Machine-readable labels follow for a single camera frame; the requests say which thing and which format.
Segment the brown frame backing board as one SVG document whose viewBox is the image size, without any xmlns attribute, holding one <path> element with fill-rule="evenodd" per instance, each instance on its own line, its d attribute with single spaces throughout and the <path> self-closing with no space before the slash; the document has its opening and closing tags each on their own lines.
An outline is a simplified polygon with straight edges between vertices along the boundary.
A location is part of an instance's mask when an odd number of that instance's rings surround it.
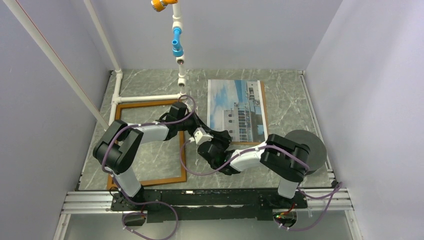
<svg viewBox="0 0 424 240">
<path fill-rule="evenodd" d="M 258 144 L 268 137 L 266 96 L 261 81 L 234 80 L 237 101 L 223 112 L 233 144 Z"/>
</svg>

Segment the building photo print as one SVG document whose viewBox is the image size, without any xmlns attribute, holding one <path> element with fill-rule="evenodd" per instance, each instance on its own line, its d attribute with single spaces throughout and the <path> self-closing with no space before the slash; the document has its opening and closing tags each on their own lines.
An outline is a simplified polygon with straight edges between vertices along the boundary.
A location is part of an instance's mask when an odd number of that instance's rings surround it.
<svg viewBox="0 0 424 240">
<path fill-rule="evenodd" d="M 264 84 L 259 80 L 209 79 L 207 125 L 227 130 L 233 144 L 259 144 L 268 137 Z"/>
</svg>

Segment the wooden picture frame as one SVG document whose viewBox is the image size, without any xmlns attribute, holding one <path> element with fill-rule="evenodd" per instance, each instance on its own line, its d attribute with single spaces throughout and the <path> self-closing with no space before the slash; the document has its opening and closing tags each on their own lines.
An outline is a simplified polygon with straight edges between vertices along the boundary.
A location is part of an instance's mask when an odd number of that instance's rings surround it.
<svg viewBox="0 0 424 240">
<path fill-rule="evenodd" d="M 146 102 L 118 104 L 116 107 L 115 113 L 113 113 L 112 115 L 112 119 L 120 120 L 123 109 L 168 106 L 176 102 L 178 102 L 177 99 L 170 99 L 170 100 L 154 100 L 154 101 L 146 101 Z M 182 131 L 178 133 L 178 138 L 179 138 L 179 148 L 182 147 L 182 149 L 185 150 L 185 147 L 183 147 L 183 144 L 185 142 L 185 137 Z M 182 161 L 184 164 L 186 163 L 185 153 L 182 154 Z M 187 171 L 183 168 L 182 165 L 180 165 L 180 176 L 178 177 L 142 180 L 140 181 L 140 183 L 144 186 L 150 187 L 150 186 L 158 186 L 158 185 L 165 185 L 165 184 L 183 183 L 186 181 L 187 181 Z M 107 177 L 106 187 L 107 189 L 110 189 L 112 187 L 117 187 L 117 185 L 115 184 L 111 176 Z"/>
</svg>

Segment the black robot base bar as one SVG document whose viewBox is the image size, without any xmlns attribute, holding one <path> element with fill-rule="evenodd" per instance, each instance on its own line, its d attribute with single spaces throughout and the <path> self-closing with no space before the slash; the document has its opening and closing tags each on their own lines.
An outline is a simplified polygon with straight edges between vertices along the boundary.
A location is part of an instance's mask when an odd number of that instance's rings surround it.
<svg viewBox="0 0 424 240">
<path fill-rule="evenodd" d="M 271 221 L 279 211 L 304 210 L 306 198 L 296 193 L 293 198 L 278 195 L 276 188 L 239 189 L 146 189 L 141 202 L 134 205 L 123 194 L 114 193 L 110 210 L 113 212 L 144 212 L 148 223 L 190 220 L 256 219 Z"/>
</svg>

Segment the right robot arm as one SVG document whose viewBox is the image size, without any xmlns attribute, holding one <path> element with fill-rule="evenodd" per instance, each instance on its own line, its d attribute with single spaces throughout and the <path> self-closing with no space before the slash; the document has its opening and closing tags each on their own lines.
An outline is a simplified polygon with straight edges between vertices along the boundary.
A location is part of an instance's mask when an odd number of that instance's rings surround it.
<svg viewBox="0 0 424 240">
<path fill-rule="evenodd" d="M 212 139 L 200 144 L 197 153 L 217 172 L 231 176 L 260 166 L 280 177 L 276 203 L 287 208 L 295 201 L 295 192 L 305 175 L 312 170 L 308 164 L 311 140 L 315 135 L 299 129 L 284 137 L 270 134 L 266 141 L 246 149 L 229 150 L 226 138 Z"/>
</svg>

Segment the blue pipe elbow fitting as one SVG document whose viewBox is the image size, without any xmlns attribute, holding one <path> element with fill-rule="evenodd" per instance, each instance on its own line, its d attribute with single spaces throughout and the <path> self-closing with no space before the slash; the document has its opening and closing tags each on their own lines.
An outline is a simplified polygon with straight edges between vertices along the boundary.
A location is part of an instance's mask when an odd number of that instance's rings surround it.
<svg viewBox="0 0 424 240">
<path fill-rule="evenodd" d="M 172 44 L 173 55 L 176 58 L 181 57 L 184 54 L 184 50 L 181 45 L 181 34 L 182 34 L 182 30 L 180 27 L 175 27 L 173 29 L 173 40 L 171 44 Z"/>
</svg>

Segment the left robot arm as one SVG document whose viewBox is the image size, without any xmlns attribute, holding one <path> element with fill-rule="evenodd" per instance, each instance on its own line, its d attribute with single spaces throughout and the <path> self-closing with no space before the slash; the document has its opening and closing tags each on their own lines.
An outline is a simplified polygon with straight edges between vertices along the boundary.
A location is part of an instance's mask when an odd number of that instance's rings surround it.
<svg viewBox="0 0 424 240">
<path fill-rule="evenodd" d="M 168 141 L 178 132 L 186 131 L 191 136 L 206 133 L 209 128 L 186 104 L 175 102 L 170 110 L 158 120 L 150 123 L 131 124 L 115 120 L 95 145 L 92 155 L 107 174 L 110 174 L 119 191 L 124 194 L 124 204 L 131 210 L 139 209 L 144 201 L 144 187 L 132 169 L 136 153 L 141 144 Z"/>
</svg>

